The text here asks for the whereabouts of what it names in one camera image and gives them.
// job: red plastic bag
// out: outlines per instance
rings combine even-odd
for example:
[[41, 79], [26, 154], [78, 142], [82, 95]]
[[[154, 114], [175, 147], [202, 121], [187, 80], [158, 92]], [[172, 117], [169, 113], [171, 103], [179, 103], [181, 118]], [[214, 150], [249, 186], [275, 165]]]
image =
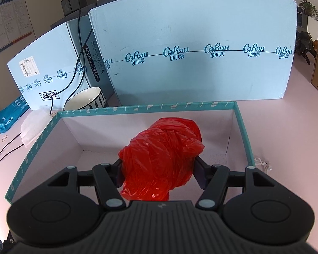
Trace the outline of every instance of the red plastic bag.
[[194, 121], [159, 119], [119, 152], [125, 176], [121, 195], [128, 200], [168, 200], [169, 190], [190, 180], [194, 158], [203, 149]]

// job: potted plant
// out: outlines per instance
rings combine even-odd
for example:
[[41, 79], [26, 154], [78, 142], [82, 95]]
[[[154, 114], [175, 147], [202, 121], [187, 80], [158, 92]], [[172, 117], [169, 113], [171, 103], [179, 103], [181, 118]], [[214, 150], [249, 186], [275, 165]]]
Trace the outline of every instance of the potted plant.
[[315, 19], [318, 17], [318, 10], [312, 3], [308, 2], [307, 0], [301, 1], [299, 3], [299, 7], [302, 10], [303, 14]]

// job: white bowl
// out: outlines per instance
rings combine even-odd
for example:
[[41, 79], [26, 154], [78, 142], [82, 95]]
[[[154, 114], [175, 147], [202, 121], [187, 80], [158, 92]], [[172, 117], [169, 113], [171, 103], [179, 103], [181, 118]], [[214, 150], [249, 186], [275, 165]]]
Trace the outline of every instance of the white bowl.
[[106, 105], [106, 99], [99, 87], [91, 87], [82, 90], [73, 96], [65, 105], [65, 111], [103, 108]]

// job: round pad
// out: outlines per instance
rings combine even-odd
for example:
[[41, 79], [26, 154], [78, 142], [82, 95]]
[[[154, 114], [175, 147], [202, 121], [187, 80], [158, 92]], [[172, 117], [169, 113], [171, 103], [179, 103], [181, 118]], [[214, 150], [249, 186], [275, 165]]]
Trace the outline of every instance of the round pad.
[[311, 207], [281, 186], [256, 187], [230, 199], [222, 216], [236, 234], [265, 245], [306, 239], [314, 224]]
[[265, 222], [281, 222], [291, 214], [287, 205], [275, 200], [263, 200], [255, 203], [251, 207], [251, 212], [258, 220]]
[[59, 245], [93, 231], [98, 206], [88, 197], [57, 187], [31, 191], [11, 206], [7, 223], [14, 238], [26, 244]]

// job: white string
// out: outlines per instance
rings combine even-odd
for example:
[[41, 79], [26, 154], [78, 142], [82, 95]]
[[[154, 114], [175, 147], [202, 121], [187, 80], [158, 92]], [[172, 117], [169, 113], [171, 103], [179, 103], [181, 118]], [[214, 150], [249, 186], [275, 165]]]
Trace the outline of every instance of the white string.
[[261, 165], [264, 168], [264, 172], [265, 174], [267, 174], [268, 171], [272, 170], [272, 167], [270, 166], [270, 162], [269, 161], [262, 161], [260, 158], [255, 158], [254, 159], [256, 166], [257, 165]]

